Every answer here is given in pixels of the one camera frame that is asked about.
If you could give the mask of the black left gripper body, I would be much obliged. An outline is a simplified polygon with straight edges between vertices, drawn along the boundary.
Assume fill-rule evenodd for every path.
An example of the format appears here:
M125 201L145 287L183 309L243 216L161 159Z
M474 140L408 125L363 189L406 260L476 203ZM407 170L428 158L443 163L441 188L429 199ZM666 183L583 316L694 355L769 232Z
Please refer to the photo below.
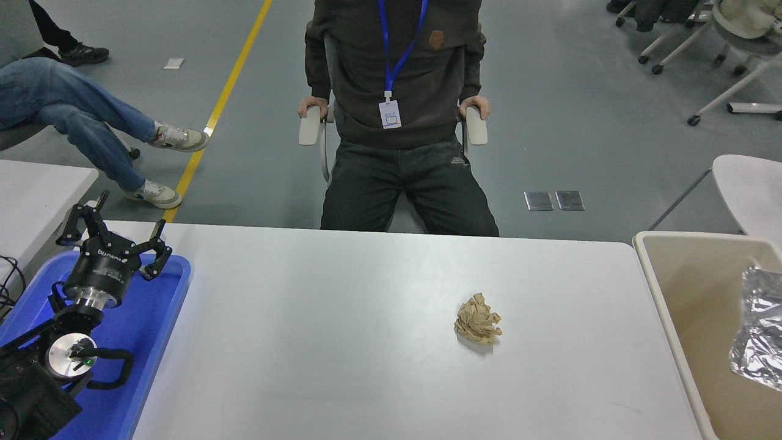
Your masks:
M84 240L75 267L64 283L67 298L76 301L87 292L106 293L110 301L123 301L134 273L141 266L137 254L126 253L134 242L113 236L108 243L100 237Z

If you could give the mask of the person's right hand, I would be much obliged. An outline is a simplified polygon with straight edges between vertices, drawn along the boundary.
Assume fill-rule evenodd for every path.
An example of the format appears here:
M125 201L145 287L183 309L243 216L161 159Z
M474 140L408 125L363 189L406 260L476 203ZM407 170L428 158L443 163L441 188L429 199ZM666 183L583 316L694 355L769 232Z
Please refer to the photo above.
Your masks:
M307 116L310 108L318 108L320 111L320 120L326 119L329 114L329 100L321 97L305 97L299 104L297 114L300 118Z

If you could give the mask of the person's left hand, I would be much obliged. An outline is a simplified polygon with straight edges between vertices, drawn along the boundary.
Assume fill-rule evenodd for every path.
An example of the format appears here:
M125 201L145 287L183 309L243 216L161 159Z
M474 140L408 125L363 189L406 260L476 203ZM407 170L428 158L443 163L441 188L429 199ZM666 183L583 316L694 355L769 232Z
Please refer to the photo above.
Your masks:
M467 97L461 100L459 105L461 117L467 117L467 108L477 108L481 120L486 120L489 114L491 114L491 104L489 103L489 100L485 97L481 97L481 95L474 95L474 97Z

